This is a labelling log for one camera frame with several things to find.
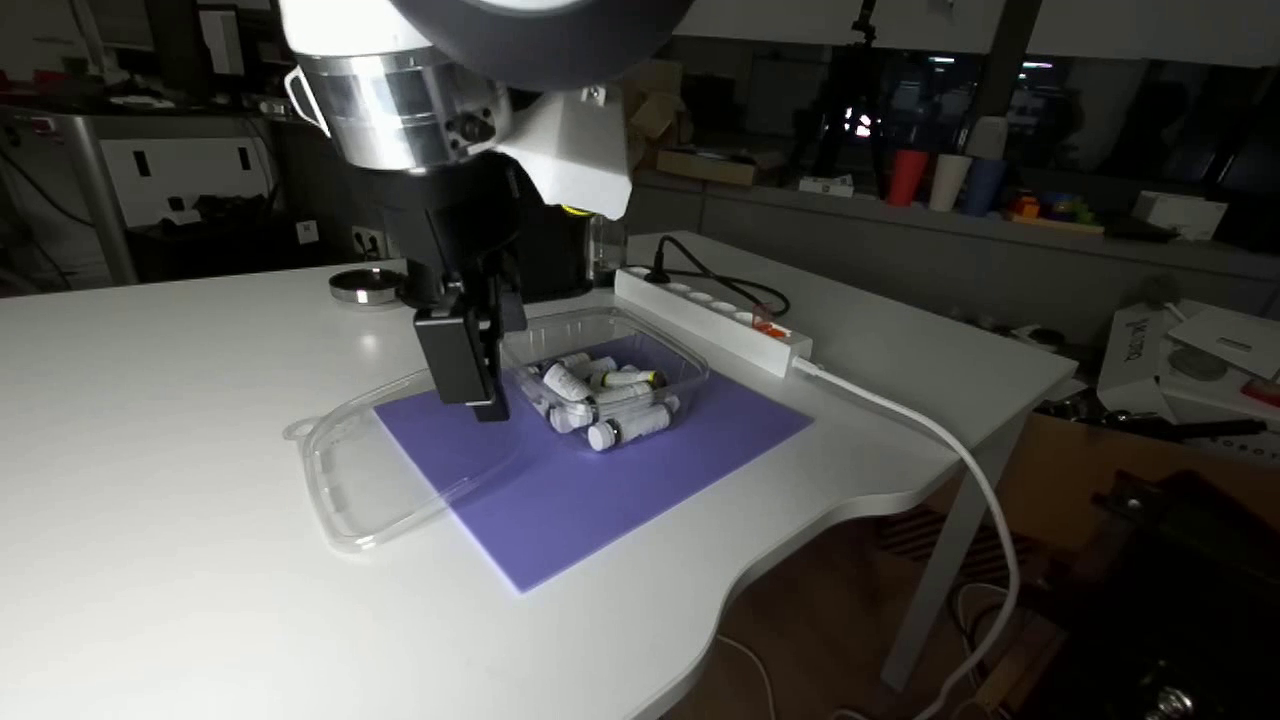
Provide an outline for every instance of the white table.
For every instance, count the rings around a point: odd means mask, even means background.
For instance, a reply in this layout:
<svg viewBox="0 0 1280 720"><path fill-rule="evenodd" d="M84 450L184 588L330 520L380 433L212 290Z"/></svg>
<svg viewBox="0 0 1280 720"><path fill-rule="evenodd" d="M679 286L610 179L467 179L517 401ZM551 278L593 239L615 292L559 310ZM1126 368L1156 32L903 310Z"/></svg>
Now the white table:
<svg viewBox="0 0 1280 720"><path fill-rule="evenodd" d="M722 246L696 252L791 292L833 368L978 450L1066 371ZM735 588L836 520L920 504L950 468L880 412L711 351L816 424L528 597L451 520L342 558L284 430L418 368L418 350L409 310L341 310L327 278L0 305L0 716L654 716Z"/></svg>

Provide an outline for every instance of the wall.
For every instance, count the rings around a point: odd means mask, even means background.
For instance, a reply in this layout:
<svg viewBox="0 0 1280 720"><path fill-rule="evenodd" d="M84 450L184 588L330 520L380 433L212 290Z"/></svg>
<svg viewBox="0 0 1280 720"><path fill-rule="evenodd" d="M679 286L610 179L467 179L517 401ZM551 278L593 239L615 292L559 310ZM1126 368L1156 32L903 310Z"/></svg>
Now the wall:
<svg viewBox="0 0 1280 720"><path fill-rule="evenodd" d="M336 157L336 143L308 126L274 131L274 162L292 218L319 225L327 257L357 261L351 231L384 235L384 257L430 261L418 183L393 172L358 172Z"/></svg>
<svg viewBox="0 0 1280 720"><path fill-rule="evenodd" d="M1115 148L1126 105L1145 83L1147 66L1134 61L1077 61L1066 89L1080 93L1085 128L1073 138L1073 162L1100 170Z"/></svg>
<svg viewBox="0 0 1280 720"><path fill-rule="evenodd" d="M1100 342L1113 310L1152 282L1245 314L1277 314L1280 292L1280 257L1102 246L1004 221L899 211L862 197L640 179L629 221L632 231L696 228L931 314L1051 324L1073 343Z"/></svg>
<svg viewBox="0 0 1280 720"><path fill-rule="evenodd" d="M682 78L722 78L735 83L749 131L791 138L791 111L808 110L829 78L829 48L816 44L745 44L674 38L662 61Z"/></svg>
<svg viewBox="0 0 1280 720"><path fill-rule="evenodd" d="M6 82L32 82L36 69L55 71L63 56L84 56L63 0L0 4L0 69Z"/></svg>
<svg viewBox="0 0 1280 720"><path fill-rule="evenodd" d="M5 151L66 211L93 218L75 183L72 151L59 138L44 131L6 131ZM0 170L5 188L11 193L15 218L28 225L44 257L63 272L72 290L106 290L110 269L96 228L72 225L49 208L11 170Z"/></svg>

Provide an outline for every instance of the white device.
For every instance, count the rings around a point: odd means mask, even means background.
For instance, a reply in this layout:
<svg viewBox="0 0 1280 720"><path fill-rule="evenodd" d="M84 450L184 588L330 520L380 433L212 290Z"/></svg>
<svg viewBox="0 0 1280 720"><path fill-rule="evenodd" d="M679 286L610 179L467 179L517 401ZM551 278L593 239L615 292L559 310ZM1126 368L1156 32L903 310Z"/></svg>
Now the white device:
<svg viewBox="0 0 1280 720"><path fill-rule="evenodd" d="M1130 305L1113 317L1095 397L1113 412L1145 412L1169 424L1260 419L1269 433L1200 445L1280 465L1280 403L1263 391L1277 390L1269 359L1277 335L1280 324L1210 305Z"/></svg>
<svg viewBox="0 0 1280 720"><path fill-rule="evenodd" d="M284 0L292 110L346 163L418 175L413 334L445 403L509 419L494 342L504 269L542 204L620 221L620 97L598 89L671 38L692 0Z"/></svg>
<svg viewBox="0 0 1280 720"><path fill-rule="evenodd" d="M632 317L674 324L767 376L787 376L791 358L813 358L808 335L682 286L649 286L645 272L649 269L629 269L610 282L615 305Z"/></svg>
<svg viewBox="0 0 1280 720"><path fill-rule="evenodd" d="M1139 193L1130 218L1156 228L1173 228L1180 239L1209 246L1225 225L1226 204L1203 197Z"/></svg>

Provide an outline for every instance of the floor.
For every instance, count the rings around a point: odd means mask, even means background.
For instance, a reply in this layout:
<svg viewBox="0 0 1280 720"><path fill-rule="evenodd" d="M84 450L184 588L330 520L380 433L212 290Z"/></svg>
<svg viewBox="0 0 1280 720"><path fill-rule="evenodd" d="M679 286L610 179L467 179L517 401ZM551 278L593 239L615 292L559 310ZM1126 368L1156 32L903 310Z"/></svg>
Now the floor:
<svg viewBox="0 0 1280 720"><path fill-rule="evenodd" d="M868 720L907 716L963 659L959 636L941 624L903 697L880 683L880 659L920 577L920 554L883 554L883 527L844 524L773 569L732 600L699 683L666 720L767 720L758 668L773 678L775 720L836 720L853 709Z"/></svg>

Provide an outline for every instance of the shelf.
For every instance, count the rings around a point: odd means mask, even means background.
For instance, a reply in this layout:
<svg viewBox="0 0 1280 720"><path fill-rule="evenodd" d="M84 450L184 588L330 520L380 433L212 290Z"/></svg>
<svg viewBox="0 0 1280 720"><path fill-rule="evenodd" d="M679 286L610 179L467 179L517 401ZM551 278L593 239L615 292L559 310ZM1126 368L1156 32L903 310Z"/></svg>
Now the shelf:
<svg viewBox="0 0 1280 720"><path fill-rule="evenodd" d="M783 211L846 218L859 225L899 225L899 228L922 228L934 235L971 235L971 239L1019 246L1039 252L1106 257L1126 266L1160 266L1160 269L1215 272L1215 278L1239 278L1239 282L1280 282L1280 257L1260 257L1232 246L1134 246L1134 239L1006 225L999 218L927 211L920 204L893 208L874 197L844 200L844 197L813 197L791 188L716 188L716 183L688 183L688 179L653 175L653 172L640 175L640 188L688 193L719 204L773 204Z"/></svg>

